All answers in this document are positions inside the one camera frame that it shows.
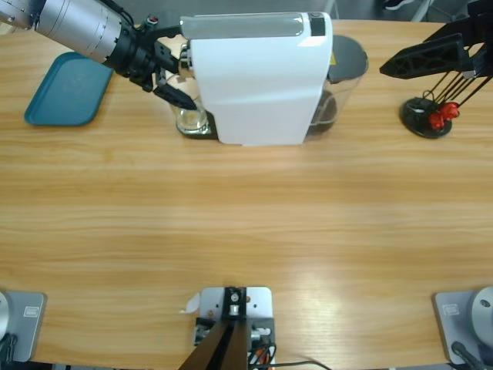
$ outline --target shoe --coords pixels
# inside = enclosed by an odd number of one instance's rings
[[[398,10],[401,6],[411,4],[414,0],[385,0],[384,8],[387,10]]]

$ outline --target label sticker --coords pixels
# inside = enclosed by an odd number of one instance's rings
[[[24,317],[25,318],[37,318],[39,316],[39,307],[25,306]]]
[[[456,304],[443,304],[441,308],[444,310],[445,316],[459,315],[459,307]]]

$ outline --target black floor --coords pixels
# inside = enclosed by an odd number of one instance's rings
[[[410,21],[421,2],[414,0],[397,11],[382,9],[383,0],[337,0],[330,15],[340,19],[380,19],[389,21]],[[327,0],[117,0],[140,22],[150,12],[174,9],[182,15],[232,14],[258,12],[306,12],[326,11]],[[465,10],[467,0],[435,0],[435,6],[428,13],[429,22],[449,22],[450,18],[437,8],[451,15]]]

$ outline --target silver cylinder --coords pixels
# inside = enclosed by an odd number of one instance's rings
[[[0,0],[0,22],[30,29],[42,6],[39,0]]]
[[[8,300],[5,294],[0,292],[0,341],[7,333],[8,317],[9,317]]]
[[[121,17],[96,0],[46,0],[35,30],[103,63],[120,35]]]
[[[230,316],[238,316],[240,314],[240,306],[238,304],[230,305]]]
[[[186,79],[193,77],[192,50],[190,49],[188,43],[181,45],[179,52],[178,72],[180,76]]]

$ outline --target wooden table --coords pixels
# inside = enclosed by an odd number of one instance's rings
[[[31,127],[65,48],[0,38],[0,285],[48,295],[35,359],[176,369],[194,322],[179,310],[235,284],[272,289],[278,361],[443,362],[432,294],[492,283],[493,91],[424,140],[397,109],[437,76],[378,73],[438,27],[336,22],[368,74],[322,140],[262,148],[181,137],[166,103],[119,76],[88,126]]]

